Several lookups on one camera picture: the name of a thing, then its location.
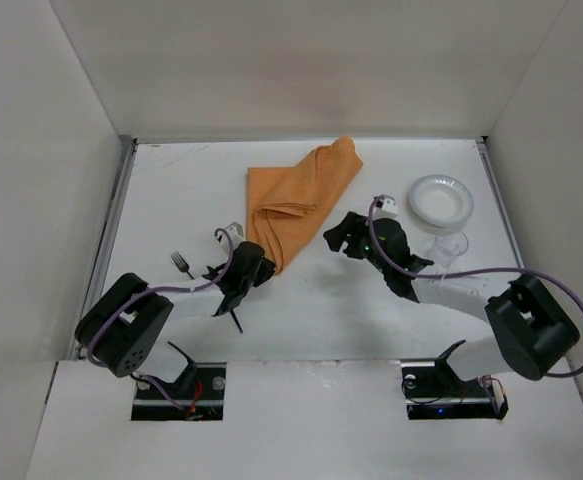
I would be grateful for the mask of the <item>white ceramic plate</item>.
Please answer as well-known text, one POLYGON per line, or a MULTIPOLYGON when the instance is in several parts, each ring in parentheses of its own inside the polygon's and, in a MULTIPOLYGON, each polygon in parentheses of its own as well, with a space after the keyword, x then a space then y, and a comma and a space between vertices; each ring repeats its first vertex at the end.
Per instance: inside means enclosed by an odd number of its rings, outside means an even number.
POLYGON ((422 220, 446 229, 466 224, 475 208, 470 190, 461 181, 442 174, 417 179, 408 199, 413 212, 422 220))

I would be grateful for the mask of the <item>black fork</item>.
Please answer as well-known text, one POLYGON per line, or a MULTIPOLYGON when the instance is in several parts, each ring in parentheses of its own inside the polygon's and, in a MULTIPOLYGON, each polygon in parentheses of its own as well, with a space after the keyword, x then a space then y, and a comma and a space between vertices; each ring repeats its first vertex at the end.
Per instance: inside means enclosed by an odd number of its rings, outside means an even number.
POLYGON ((170 258, 179 272, 187 275, 190 279, 194 279, 193 274, 190 271, 189 263, 182 257, 182 255, 175 251, 170 255, 170 258))

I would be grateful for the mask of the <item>orange cloth napkin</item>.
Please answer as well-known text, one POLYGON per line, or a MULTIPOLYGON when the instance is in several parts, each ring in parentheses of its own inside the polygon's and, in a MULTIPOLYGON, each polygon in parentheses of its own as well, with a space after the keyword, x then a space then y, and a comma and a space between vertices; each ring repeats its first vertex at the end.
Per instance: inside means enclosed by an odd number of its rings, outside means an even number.
POLYGON ((312 241, 362 167, 353 139, 342 136, 293 167, 247 170, 246 238, 277 274, 312 241))

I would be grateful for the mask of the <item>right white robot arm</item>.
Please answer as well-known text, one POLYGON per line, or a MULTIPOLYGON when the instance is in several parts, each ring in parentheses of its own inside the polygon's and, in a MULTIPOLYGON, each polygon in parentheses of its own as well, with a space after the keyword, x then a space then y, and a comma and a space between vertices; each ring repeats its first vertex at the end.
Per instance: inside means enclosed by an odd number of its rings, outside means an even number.
POLYGON ((461 380, 515 372, 538 381, 580 339, 575 323, 536 276, 522 274, 507 281, 445 275, 432 261, 411 252, 405 231, 394 219, 369 220, 350 212, 323 237, 331 251, 373 265, 395 295, 461 312, 491 328, 489 337, 460 340, 441 354, 461 380))

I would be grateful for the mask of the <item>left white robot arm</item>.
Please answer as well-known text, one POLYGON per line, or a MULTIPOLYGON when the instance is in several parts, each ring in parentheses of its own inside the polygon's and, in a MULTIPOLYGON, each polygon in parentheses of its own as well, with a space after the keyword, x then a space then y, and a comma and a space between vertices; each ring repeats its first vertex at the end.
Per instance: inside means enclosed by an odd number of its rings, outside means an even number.
POLYGON ((148 363, 150 376, 173 383, 186 363, 168 354, 158 340, 167 321, 225 315, 275 271, 261 246, 243 241, 225 263, 176 285, 152 287, 138 275, 125 273, 80 320, 74 338, 87 349, 89 361, 117 378, 140 372, 148 363))

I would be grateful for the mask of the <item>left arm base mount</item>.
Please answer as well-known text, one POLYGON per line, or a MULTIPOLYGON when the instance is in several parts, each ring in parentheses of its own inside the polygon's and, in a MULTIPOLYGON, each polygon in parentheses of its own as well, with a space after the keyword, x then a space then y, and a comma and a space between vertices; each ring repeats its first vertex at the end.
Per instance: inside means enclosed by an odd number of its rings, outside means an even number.
POLYGON ((172 342, 158 345, 136 381, 133 421, 221 421, 227 365, 199 363, 172 342))

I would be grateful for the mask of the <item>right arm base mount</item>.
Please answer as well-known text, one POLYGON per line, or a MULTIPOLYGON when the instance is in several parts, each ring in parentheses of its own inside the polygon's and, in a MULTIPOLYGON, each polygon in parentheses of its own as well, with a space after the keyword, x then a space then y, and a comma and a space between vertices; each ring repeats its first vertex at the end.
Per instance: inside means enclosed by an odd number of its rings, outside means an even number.
POLYGON ((409 420, 502 421, 509 402, 502 382, 492 376, 461 380, 449 366, 449 357, 465 343, 458 341, 437 357, 400 362, 400 388, 409 420))

